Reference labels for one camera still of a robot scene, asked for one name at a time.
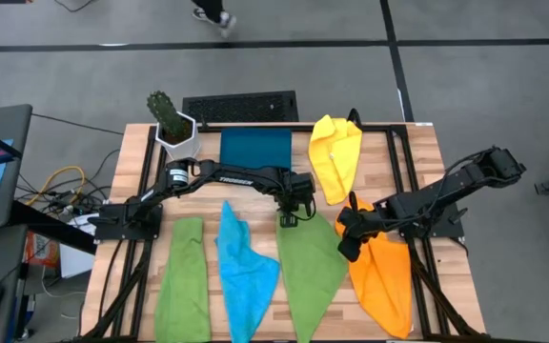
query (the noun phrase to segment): cactus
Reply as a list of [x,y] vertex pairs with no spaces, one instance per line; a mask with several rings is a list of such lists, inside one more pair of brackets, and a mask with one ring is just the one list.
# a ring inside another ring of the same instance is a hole
[[192,135],[189,123],[184,120],[173,106],[171,98],[164,91],[155,91],[148,97],[148,108],[164,132],[179,143]]

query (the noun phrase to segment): black floor stripe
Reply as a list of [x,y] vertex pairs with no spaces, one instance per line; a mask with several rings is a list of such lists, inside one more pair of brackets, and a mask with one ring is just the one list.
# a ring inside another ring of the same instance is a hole
[[396,76],[397,91],[401,101],[403,118],[406,122],[414,122],[415,116],[412,112],[412,105],[410,105],[408,86],[406,85],[404,68],[401,65],[401,56],[399,55],[399,48],[397,47],[396,30],[393,25],[393,17],[391,16],[389,1],[380,0],[380,8],[382,9],[385,29],[387,30],[387,41],[389,42],[389,51],[391,53],[391,61],[393,63],[394,74]]
[[305,41],[245,41],[196,43],[146,43],[125,45],[28,45],[0,46],[0,52],[60,52],[60,51],[138,51],[138,50],[209,50],[263,48],[365,48],[386,47],[385,40],[305,40]]
[[549,45],[549,38],[400,40],[399,47],[499,47]]

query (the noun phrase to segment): yellow cable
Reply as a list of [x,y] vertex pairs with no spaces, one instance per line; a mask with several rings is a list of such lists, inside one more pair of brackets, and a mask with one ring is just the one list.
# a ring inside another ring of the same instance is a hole
[[80,172],[80,175],[82,175],[82,183],[80,184],[79,188],[77,189],[77,192],[75,193],[75,195],[73,196],[73,198],[71,199],[70,203],[72,203],[73,201],[75,201],[77,199],[77,194],[79,194],[81,191],[82,191],[82,187],[84,187],[84,184],[86,183],[86,176],[84,174],[84,171],[80,168],[80,167],[77,167],[77,166],[67,166],[65,168],[61,168],[59,169],[58,171],[55,171],[52,175],[50,175],[50,177],[48,177],[48,180],[46,180],[46,183],[44,184],[44,186],[42,186],[42,189],[39,190],[39,192],[33,197],[31,198],[29,201],[27,201],[25,203],[25,205],[27,206],[31,206],[36,200],[37,198],[42,195],[44,193],[44,191],[48,188],[48,185],[50,184],[50,182],[52,182],[52,180],[54,179],[54,177],[56,177],[58,174],[60,174],[61,172],[66,172],[66,171],[71,171],[71,170],[77,170],[78,172]]

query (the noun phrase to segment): potted cactus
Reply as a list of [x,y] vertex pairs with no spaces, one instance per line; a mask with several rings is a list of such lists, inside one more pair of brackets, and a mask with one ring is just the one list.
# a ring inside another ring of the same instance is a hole
[[175,160],[195,157],[200,150],[196,121],[177,111],[164,91],[155,91],[148,97],[148,108],[156,118],[156,140]]

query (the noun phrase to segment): black pants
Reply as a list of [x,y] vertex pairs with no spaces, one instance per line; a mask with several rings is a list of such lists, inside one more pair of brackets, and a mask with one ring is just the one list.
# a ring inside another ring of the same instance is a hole
[[219,15],[224,11],[223,0],[192,0],[198,7],[205,10],[207,18],[219,23]]

